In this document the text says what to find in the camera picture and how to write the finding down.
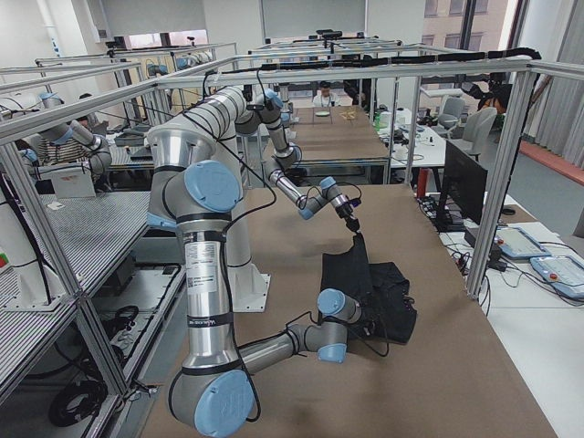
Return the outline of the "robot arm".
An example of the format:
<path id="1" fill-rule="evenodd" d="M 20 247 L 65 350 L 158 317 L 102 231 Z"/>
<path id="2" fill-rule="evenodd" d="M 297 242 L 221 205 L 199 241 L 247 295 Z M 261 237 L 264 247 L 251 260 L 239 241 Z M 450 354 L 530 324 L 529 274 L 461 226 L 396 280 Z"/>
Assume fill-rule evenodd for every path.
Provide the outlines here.
<path id="1" fill-rule="evenodd" d="M 225 87 L 201 99 L 182 112 L 182 116 L 216 144 L 227 140 L 227 132 L 245 136 L 265 126 L 273 152 L 264 158 L 263 176 L 285 195 L 297 208 L 300 216 L 308 220 L 327 205 L 331 205 L 347 228 L 357 234 L 360 222 L 354 214 L 354 205 L 342 192 L 336 180 L 327 177 L 320 183 L 314 196 L 302 193 L 286 175 L 286 170 L 300 162 L 299 147 L 288 140 L 282 121 L 283 103 L 271 89 L 258 95 L 250 87 Z"/>
<path id="2" fill-rule="evenodd" d="M 213 141 L 171 123 L 148 134 L 159 154 L 185 162 L 160 166 L 165 177 L 157 200 L 182 237 L 186 271 L 189 353 L 169 389 L 178 421 L 206 437 L 227 437 L 261 414 L 254 373 L 301 352 L 341 363 L 348 328 L 361 315 L 358 301 L 335 288 L 318 295 L 317 325 L 289 324 L 269 339 L 239 348 L 229 284 L 227 225 L 242 187 L 227 165 L 213 160 Z"/>

